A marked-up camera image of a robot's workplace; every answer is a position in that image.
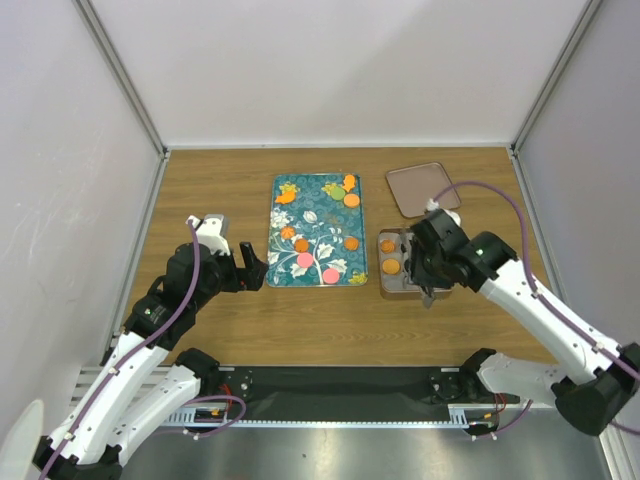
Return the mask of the brown chocolate chip cookie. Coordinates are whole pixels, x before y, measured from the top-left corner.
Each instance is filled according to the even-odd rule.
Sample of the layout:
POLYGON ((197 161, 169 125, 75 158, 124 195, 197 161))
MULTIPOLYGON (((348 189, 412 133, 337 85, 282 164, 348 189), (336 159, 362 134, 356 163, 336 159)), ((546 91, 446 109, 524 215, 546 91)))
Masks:
POLYGON ((304 238, 298 239, 294 243, 294 249, 299 253, 306 252, 308 248, 309 248, 309 242, 304 238))

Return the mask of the brown tin lid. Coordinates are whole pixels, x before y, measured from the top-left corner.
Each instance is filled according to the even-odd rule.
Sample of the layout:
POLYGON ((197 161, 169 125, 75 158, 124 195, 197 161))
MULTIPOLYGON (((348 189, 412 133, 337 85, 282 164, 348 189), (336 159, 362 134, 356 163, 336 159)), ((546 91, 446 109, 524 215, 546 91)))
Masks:
POLYGON ((428 200, 452 184, 438 162, 391 170, 385 178, 400 214, 407 219, 420 217, 428 200))

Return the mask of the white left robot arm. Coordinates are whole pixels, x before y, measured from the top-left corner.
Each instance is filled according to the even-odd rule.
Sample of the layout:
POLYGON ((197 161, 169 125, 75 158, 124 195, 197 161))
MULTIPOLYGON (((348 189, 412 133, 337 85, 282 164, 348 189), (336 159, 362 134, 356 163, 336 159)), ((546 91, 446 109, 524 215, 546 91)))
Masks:
POLYGON ((248 242, 240 245, 244 265, 237 266, 223 215, 190 216, 187 225, 191 242, 176 248, 165 273, 134 304, 102 370, 73 412, 39 440, 33 463, 41 478, 119 478, 137 448, 183 406, 239 406, 235 416, 222 415, 213 433, 244 417, 245 401, 221 387, 219 362, 195 348, 182 352, 146 395, 136 396, 215 296, 257 291, 267 272, 248 242))

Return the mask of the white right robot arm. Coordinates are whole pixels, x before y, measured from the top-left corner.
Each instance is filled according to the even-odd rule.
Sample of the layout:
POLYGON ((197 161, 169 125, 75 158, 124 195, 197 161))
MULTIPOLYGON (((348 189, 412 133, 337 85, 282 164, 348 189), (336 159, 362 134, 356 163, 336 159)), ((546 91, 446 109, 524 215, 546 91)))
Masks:
POLYGON ((459 216, 431 210, 410 228, 412 282, 434 282, 482 295, 517 320, 552 354, 555 364, 511 358, 482 348, 459 368, 462 394, 482 402, 511 394, 553 406, 576 430, 601 434, 639 390, 639 346, 622 345, 584 321, 550 292, 496 234, 469 238, 459 216))

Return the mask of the orange dotted round cookie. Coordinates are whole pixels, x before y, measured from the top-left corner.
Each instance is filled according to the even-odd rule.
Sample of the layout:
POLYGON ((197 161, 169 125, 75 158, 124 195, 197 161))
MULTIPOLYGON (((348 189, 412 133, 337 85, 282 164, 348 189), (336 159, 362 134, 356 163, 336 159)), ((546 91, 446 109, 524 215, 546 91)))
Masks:
POLYGON ((394 258, 388 258, 382 262, 382 271, 386 275, 397 275, 401 269, 400 262, 394 258))

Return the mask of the tan swirl cookie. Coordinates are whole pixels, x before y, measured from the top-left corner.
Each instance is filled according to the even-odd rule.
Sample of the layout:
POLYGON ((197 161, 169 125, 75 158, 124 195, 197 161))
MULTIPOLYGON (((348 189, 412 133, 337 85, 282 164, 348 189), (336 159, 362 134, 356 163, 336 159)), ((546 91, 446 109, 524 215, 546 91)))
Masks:
POLYGON ((355 251, 359 247, 359 240, 355 237, 348 237, 344 240, 344 247, 349 251, 355 251))

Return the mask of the orange swirl cookie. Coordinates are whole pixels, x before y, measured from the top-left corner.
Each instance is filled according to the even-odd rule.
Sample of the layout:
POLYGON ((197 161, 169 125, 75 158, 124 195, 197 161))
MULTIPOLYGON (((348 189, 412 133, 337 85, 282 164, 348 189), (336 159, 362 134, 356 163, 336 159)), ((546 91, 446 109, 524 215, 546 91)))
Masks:
POLYGON ((383 239, 379 244, 379 248, 383 254, 389 255, 396 251, 396 244, 391 239, 383 239))

